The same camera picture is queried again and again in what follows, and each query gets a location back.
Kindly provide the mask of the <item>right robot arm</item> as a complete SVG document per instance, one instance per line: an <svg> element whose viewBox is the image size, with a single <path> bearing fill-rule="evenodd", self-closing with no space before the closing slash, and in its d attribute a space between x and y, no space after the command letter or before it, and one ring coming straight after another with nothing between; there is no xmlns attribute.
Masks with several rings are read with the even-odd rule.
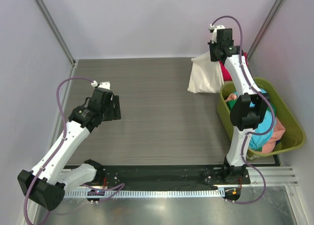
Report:
<svg viewBox="0 0 314 225"><path fill-rule="evenodd" d="M237 92L236 102L230 111L230 121L234 127L231 147L221 170L222 180L231 184L245 175L249 142L264 120L269 98L255 84L242 48L234 45L232 29L211 26L209 30L212 33L210 59L224 64Z"/></svg>

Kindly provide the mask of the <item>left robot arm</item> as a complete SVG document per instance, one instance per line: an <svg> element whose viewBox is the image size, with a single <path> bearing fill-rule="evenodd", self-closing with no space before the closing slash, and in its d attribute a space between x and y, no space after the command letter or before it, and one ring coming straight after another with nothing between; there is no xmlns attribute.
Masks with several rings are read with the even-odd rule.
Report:
<svg viewBox="0 0 314 225"><path fill-rule="evenodd" d="M121 119L119 96L114 95L109 82L102 82L93 91L88 105L73 109L51 149L31 171L22 170L17 179L23 194L48 211L55 210L65 194L85 183L100 185L104 167L86 160L71 172L62 170L78 146L104 121Z"/></svg>

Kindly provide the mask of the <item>cream white t shirt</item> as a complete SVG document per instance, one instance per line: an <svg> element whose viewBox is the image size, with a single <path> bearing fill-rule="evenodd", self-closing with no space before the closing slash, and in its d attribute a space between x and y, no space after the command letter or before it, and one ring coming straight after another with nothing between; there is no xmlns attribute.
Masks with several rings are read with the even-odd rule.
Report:
<svg viewBox="0 0 314 225"><path fill-rule="evenodd" d="M191 93L218 93L224 84L221 66L212 62L210 52L191 59L192 68L187 91Z"/></svg>

